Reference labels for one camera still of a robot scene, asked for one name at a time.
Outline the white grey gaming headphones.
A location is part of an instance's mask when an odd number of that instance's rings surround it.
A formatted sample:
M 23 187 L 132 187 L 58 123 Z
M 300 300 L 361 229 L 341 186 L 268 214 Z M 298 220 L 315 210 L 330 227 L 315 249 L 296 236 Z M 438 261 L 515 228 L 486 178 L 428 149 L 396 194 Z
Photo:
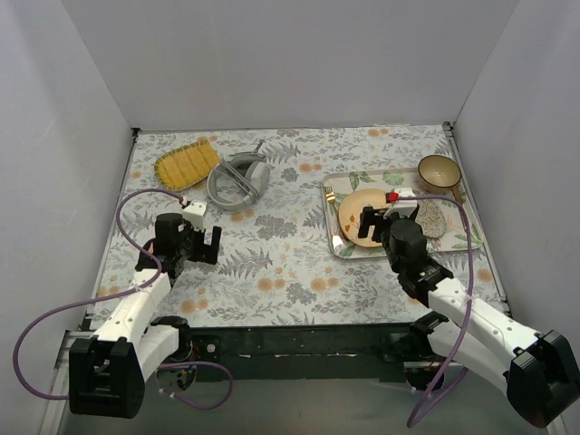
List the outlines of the white grey gaming headphones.
M 259 140 L 252 151 L 244 151 L 222 159 L 211 170 L 207 179 L 209 198 L 225 211 L 237 212 L 249 208 L 261 199 L 267 190 L 271 169 L 266 155 L 260 151 L 265 141 Z M 233 181 L 245 194 L 240 200 L 230 201 L 218 194 L 218 178 L 226 177 Z

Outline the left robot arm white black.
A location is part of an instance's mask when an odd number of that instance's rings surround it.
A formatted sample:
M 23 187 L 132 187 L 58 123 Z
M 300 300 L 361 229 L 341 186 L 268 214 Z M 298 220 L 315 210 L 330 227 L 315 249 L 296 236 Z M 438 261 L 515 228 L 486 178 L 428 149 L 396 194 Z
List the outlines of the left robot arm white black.
M 206 206 L 193 202 L 179 213 L 157 216 L 154 237 L 140 247 L 132 292 L 121 298 L 90 337 L 69 352 L 69 406 L 74 414 L 131 419 L 145 384 L 159 367 L 191 370 L 194 344 L 188 321 L 158 316 L 186 263 L 218 261 L 220 227 L 206 235 Z

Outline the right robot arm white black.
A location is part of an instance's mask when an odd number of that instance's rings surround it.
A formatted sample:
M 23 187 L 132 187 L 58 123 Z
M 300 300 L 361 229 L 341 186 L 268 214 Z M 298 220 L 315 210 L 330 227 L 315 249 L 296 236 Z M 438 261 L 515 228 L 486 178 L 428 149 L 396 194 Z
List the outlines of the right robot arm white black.
M 416 203 L 365 207 L 359 237 L 381 243 L 403 291 L 430 309 L 413 326 L 411 352 L 448 356 L 507 395 L 528 423 L 547 427 L 579 399 L 579 368 L 567 339 L 540 333 L 475 297 L 427 252 Z

